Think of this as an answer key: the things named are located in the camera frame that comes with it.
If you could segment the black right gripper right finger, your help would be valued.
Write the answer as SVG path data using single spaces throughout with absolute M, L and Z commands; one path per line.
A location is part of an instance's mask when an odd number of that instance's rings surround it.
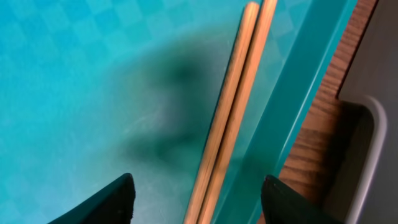
M 273 175 L 264 179 L 261 205 L 267 224 L 342 224 Z

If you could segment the wooden chopstick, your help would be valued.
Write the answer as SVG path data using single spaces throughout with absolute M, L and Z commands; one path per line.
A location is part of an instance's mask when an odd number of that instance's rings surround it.
M 234 96 L 226 128 L 218 149 L 216 161 L 196 223 L 209 223 L 215 211 L 223 181 L 228 170 L 248 99 L 259 67 L 267 36 L 276 9 L 277 0 L 259 4 L 259 12 L 252 33 L 246 59 Z
M 248 52 L 259 8 L 259 4 L 252 1 L 247 3 L 244 8 L 226 75 L 224 77 L 215 113 L 211 122 L 210 131 L 206 140 L 195 185 L 183 221 L 184 224 L 194 224 L 197 222 L 211 173 L 214 168 L 218 149 L 233 105 L 234 96 L 238 87 L 246 54 Z

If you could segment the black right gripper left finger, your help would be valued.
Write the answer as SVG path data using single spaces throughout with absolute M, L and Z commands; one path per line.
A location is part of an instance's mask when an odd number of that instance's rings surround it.
M 69 212 L 51 221 L 51 223 L 130 224 L 133 218 L 135 199 L 136 191 L 133 176 L 130 173 L 125 173 Z

